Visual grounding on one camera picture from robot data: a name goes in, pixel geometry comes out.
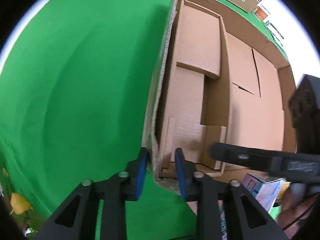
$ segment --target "screw head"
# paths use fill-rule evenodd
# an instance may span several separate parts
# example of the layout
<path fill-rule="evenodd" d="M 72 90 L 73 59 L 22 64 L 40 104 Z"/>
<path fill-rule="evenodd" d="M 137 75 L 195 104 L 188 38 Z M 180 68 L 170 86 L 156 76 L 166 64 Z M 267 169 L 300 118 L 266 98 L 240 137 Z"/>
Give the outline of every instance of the screw head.
<path fill-rule="evenodd" d="M 84 179 L 82 182 L 81 182 L 81 185 L 82 186 L 90 186 L 92 184 L 92 180 L 91 179 Z"/>
<path fill-rule="evenodd" d="M 196 171 L 195 173 L 193 173 L 193 176 L 195 176 L 195 178 L 203 178 L 204 173 L 202 171 Z"/>
<path fill-rule="evenodd" d="M 237 179 L 233 179 L 232 181 L 230 181 L 230 184 L 232 187 L 239 187 L 241 185 L 240 181 Z"/>
<path fill-rule="evenodd" d="M 127 171 L 121 171 L 121 172 L 118 173 L 118 176 L 119 176 L 120 178 L 127 178 L 127 177 L 129 176 L 129 172 L 127 172 Z"/>

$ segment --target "corrugated cardboard edge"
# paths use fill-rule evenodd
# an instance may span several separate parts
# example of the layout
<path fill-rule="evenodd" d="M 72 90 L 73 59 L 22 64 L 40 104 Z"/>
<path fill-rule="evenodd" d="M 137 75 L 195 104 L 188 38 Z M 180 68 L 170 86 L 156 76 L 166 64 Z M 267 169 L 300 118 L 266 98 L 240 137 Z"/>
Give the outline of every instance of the corrugated cardboard edge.
<path fill-rule="evenodd" d="M 174 193 L 179 193 L 178 183 L 172 179 L 160 179 L 159 171 L 161 170 L 162 157 L 159 156 L 159 144 L 155 136 L 156 114 L 159 106 L 162 83 L 164 78 L 165 64 L 168 56 L 168 49 L 172 31 L 173 21 L 177 15 L 178 0 L 171 0 L 171 10 L 167 16 L 166 29 L 162 39 L 161 50 L 152 72 L 150 90 L 147 101 L 147 108 L 142 132 L 141 146 L 146 147 L 151 154 L 152 173 L 156 184 L 170 190 Z"/>

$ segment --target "person's hand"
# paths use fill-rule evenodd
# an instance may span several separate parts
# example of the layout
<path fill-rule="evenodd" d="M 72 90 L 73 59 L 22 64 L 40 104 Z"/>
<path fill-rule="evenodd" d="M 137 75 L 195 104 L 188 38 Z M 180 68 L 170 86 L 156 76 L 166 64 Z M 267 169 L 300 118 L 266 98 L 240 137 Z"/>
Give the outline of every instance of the person's hand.
<path fill-rule="evenodd" d="M 299 221 L 307 218 L 310 213 L 311 209 L 308 210 L 311 205 L 316 201 L 317 195 L 314 195 L 308 199 L 306 199 L 304 202 L 302 202 L 300 205 L 296 206 L 295 208 L 292 207 L 292 194 L 290 191 L 290 188 L 287 189 L 287 191 L 284 193 L 281 201 L 281 213 L 278 216 L 279 225 L 282 228 L 285 228 L 289 224 L 291 224 L 294 220 L 296 220 L 301 215 L 304 215 L 299 218 L 298 221 L 296 221 L 292 226 L 287 228 L 284 232 L 285 234 L 291 239 L 299 230 Z"/>

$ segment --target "open cardboard box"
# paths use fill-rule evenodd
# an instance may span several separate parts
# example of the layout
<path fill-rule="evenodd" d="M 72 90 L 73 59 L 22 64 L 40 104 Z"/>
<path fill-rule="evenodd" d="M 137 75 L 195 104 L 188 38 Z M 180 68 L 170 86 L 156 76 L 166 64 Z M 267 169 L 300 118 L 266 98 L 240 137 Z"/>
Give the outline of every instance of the open cardboard box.
<path fill-rule="evenodd" d="M 287 59 L 241 15 L 216 0 L 172 0 L 142 138 L 156 181 L 176 189 L 177 147 L 221 181 L 249 170 L 210 159 L 214 142 L 295 152 L 295 89 Z"/>

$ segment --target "white floor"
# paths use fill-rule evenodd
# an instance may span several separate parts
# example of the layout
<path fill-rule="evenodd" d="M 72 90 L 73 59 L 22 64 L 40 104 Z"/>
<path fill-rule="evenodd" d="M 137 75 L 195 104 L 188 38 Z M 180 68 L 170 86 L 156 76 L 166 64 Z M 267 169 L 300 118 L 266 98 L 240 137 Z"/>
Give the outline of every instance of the white floor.
<path fill-rule="evenodd" d="M 50 0 L 38 0 L 22 17 L 12 31 L 3 50 L 0 53 L 0 73 L 7 57 L 17 41 L 19 35 L 30 20 Z M 309 35 L 298 19 L 281 0 L 263 0 L 261 2 L 271 13 L 268 20 L 278 29 L 284 37 L 283 46 L 292 67 L 296 84 L 303 74 L 320 77 L 320 60 Z"/>

